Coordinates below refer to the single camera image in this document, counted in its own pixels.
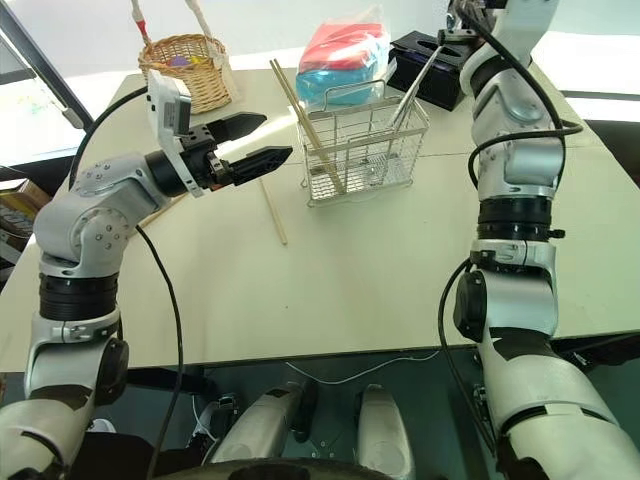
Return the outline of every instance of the plastic bag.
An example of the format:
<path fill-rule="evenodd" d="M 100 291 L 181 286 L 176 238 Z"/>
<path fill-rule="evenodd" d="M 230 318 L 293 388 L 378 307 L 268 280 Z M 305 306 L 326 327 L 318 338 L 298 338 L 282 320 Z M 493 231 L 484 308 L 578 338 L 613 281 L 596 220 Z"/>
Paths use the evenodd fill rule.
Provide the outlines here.
<path fill-rule="evenodd" d="M 327 89 L 383 78 L 389 42 L 379 6 L 356 16 L 327 20 L 316 30 L 300 59 L 298 96 L 307 107 L 322 108 Z M 372 85 L 331 90 L 327 102 L 359 105 L 377 99 L 383 90 Z"/>

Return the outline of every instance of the metal wire basket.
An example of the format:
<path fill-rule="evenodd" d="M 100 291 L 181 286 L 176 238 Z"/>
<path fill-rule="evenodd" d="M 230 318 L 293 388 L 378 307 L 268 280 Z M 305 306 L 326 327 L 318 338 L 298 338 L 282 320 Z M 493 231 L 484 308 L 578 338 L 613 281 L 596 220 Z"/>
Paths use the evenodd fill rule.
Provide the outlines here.
<path fill-rule="evenodd" d="M 362 88 L 376 82 L 364 82 Z M 429 129 L 429 117 L 417 101 L 408 110 L 398 128 L 387 128 L 389 119 L 402 97 L 385 97 L 367 105 L 327 110 L 332 92 L 354 86 L 335 87 L 325 94 L 325 106 L 309 113 L 322 148 L 314 148 L 304 129 L 298 125 L 300 143 L 305 153 L 306 186 L 309 206 L 353 198 L 354 194 L 412 183 L 413 167 L 424 135 Z M 331 172 L 327 171 L 327 159 Z M 336 181 L 337 172 L 340 180 Z"/>

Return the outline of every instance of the wicker basket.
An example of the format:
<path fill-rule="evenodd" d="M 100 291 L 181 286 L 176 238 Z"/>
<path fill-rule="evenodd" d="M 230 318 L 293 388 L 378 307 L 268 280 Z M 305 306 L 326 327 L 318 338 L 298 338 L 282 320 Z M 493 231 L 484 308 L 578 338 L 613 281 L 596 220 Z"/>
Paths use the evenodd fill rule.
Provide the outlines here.
<path fill-rule="evenodd" d="M 157 42 L 152 42 L 146 33 L 146 26 L 142 13 L 133 2 L 133 18 L 140 29 L 145 47 L 138 56 L 140 70 L 144 74 L 145 81 L 149 69 L 158 70 L 162 75 L 182 80 L 191 93 L 191 113 L 202 113 L 214 108 L 226 105 L 231 101 L 230 87 L 232 83 L 228 56 L 224 45 L 211 36 L 202 12 L 197 4 L 187 4 L 194 11 L 202 34 L 174 35 Z M 169 66 L 168 62 L 181 56 L 186 59 L 192 57 L 204 60 L 198 63 L 190 63 L 186 66 Z"/>

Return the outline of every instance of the table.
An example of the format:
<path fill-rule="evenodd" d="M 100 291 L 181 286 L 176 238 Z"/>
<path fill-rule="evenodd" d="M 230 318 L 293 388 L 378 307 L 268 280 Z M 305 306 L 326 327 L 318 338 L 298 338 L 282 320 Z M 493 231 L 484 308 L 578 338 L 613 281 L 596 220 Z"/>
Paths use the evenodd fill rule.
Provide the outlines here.
<path fill-rule="evenodd" d="M 564 118 L 577 120 L 546 77 L 533 71 Z M 234 72 L 243 99 L 193 124 L 237 111 L 269 121 L 250 137 L 226 145 L 237 160 L 266 145 L 293 145 L 278 171 L 264 177 L 280 212 L 283 246 L 257 182 L 200 199 L 186 198 L 151 223 L 176 289 L 187 363 L 291 358 L 439 345 L 437 303 L 475 237 L 478 201 L 466 174 L 472 100 L 449 113 L 424 104 L 431 116 L 423 157 L 409 188 L 382 191 L 360 203 L 309 208 L 300 187 L 302 154 L 294 119 L 268 70 Z M 142 85 L 127 77 L 116 97 Z M 598 137 L 567 140 L 567 167 L 554 202 L 560 325 L 557 336 L 579 337 L 638 329 L 640 191 Z M 125 151 L 157 149 L 144 99 L 108 119 L 83 164 Z M 30 245 L 0 297 L 0 371 L 21 371 L 29 319 L 38 306 L 39 250 Z M 119 304 L 130 367 L 176 362 L 174 318 L 166 286 L 139 236 L 125 253 Z M 449 302 L 446 319 L 451 319 Z M 452 345 L 469 342 L 447 323 Z"/>

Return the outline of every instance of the white cable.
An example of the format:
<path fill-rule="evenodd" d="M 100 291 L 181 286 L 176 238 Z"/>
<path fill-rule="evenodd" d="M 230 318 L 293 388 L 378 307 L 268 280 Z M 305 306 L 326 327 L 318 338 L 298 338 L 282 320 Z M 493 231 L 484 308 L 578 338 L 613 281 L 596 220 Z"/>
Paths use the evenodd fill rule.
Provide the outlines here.
<path fill-rule="evenodd" d="M 213 440 L 213 443 L 217 443 L 218 439 L 216 437 L 214 437 L 213 435 L 211 435 L 211 433 L 209 432 L 209 429 L 207 427 L 205 427 L 204 425 L 202 425 L 202 422 L 200 422 L 200 417 L 198 417 L 198 413 L 196 412 L 196 397 L 195 395 L 191 396 L 191 409 L 193 410 L 193 416 L 196 419 L 196 423 L 198 424 L 198 426 L 204 430 L 204 432 L 207 434 L 207 436 Z"/>
<path fill-rule="evenodd" d="M 368 375 L 369 373 L 373 373 L 376 370 L 380 370 L 381 368 L 384 368 L 388 365 L 391 365 L 392 363 L 396 363 L 396 362 L 425 362 L 427 360 L 431 360 L 433 357 L 435 357 L 438 353 L 440 353 L 440 350 L 436 350 L 434 353 L 432 353 L 431 355 L 424 357 L 424 358 L 414 358 L 414 357 L 398 357 L 398 358 L 393 358 L 391 360 L 387 360 L 386 362 L 381 363 L 380 365 L 376 365 L 375 367 L 371 367 L 367 370 L 363 370 L 360 373 L 357 373 L 351 377 L 348 378 L 344 378 L 342 380 L 335 380 L 335 381 L 329 381 L 329 380 L 322 380 L 320 378 L 316 378 L 313 375 L 311 375 L 310 373 L 305 372 L 304 370 L 302 370 L 301 368 L 296 367 L 295 365 L 289 363 L 289 362 L 285 362 L 285 364 L 289 367 L 292 368 L 293 370 L 295 370 L 296 372 L 300 373 L 301 375 L 304 375 L 307 378 L 310 378 L 311 380 L 315 380 L 318 383 L 321 383 L 322 385 L 342 385 L 344 383 L 349 383 L 353 380 L 356 380 L 357 378 L 363 377 L 365 375 Z"/>

